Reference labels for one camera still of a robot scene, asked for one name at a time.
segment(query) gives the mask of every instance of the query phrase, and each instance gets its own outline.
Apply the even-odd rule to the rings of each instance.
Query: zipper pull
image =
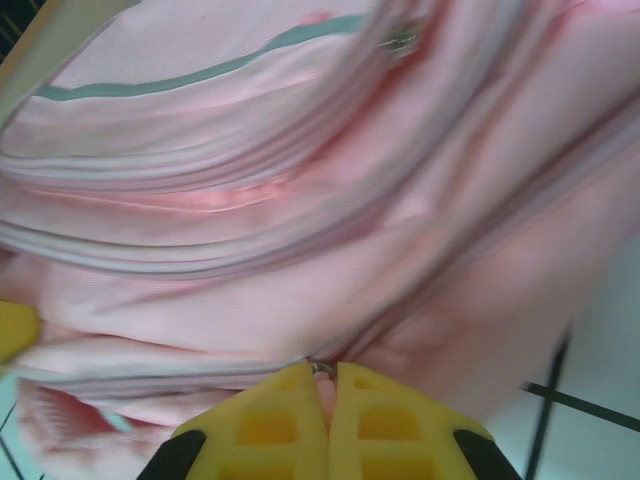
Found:
[[[407,21],[394,28],[380,46],[389,49],[398,64],[417,49],[422,38],[423,24],[418,20]]]

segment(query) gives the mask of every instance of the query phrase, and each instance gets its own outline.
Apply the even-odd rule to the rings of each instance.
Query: black rubber pad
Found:
[[[468,430],[458,430],[453,436],[478,480],[521,480],[491,440]]]
[[[190,430],[164,442],[137,480],[186,480],[207,440],[200,430]]]

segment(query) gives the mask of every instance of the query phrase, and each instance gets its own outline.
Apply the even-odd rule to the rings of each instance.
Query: floor tile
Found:
[[[640,241],[613,266],[576,328],[558,387],[635,418],[640,418],[639,285]]]
[[[38,480],[41,475],[41,470],[36,466],[33,461],[33,457],[27,451],[26,447],[18,436],[18,424],[15,414],[9,417],[9,421],[2,430],[0,436],[7,444],[11,455],[13,456],[18,468],[22,472],[25,480]]]
[[[520,475],[524,475],[527,468],[541,407],[541,398],[521,392],[510,406],[487,425],[500,450]]]
[[[536,480],[637,480],[640,433],[555,405]]]

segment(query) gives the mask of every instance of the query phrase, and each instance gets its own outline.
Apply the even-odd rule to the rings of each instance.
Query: pink fabric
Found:
[[[440,128],[506,3],[439,5],[421,49],[277,188],[85,195],[3,180],[0,220],[16,227],[5,241],[58,242],[58,254],[105,264],[189,265],[319,225],[381,189],[399,152]],[[526,5],[517,41],[429,161],[376,215],[302,258],[189,280],[47,252],[6,258],[0,297],[37,306],[44,321],[13,367],[21,429],[47,474],[135,478],[177,425],[261,369],[308,357],[357,361],[478,419],[495,412],[640,226],[637,2]],[[63,143],[43,144],[62,155]],[[39,148],[30,155],[45,161]],[[117,431],[96,408],[136,428]]]

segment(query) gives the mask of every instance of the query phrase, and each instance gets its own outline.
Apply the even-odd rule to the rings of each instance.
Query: teal stripe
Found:
[[[233,72],[254,61],[261,55],[279,48],[299,45],[326,35],[355,32],[361,26],[363,19],[364,16],[362,15],[350,15],[334,18],[316,25],[301,25],[278,35],[267,45],[253,53],[181,77],[141,83],[138,85],[94,83],[68,89],[45,85],[40,87],[35,95],[49,100],[65,102],[89,97],[136,97],[149,93],[165,92]]]

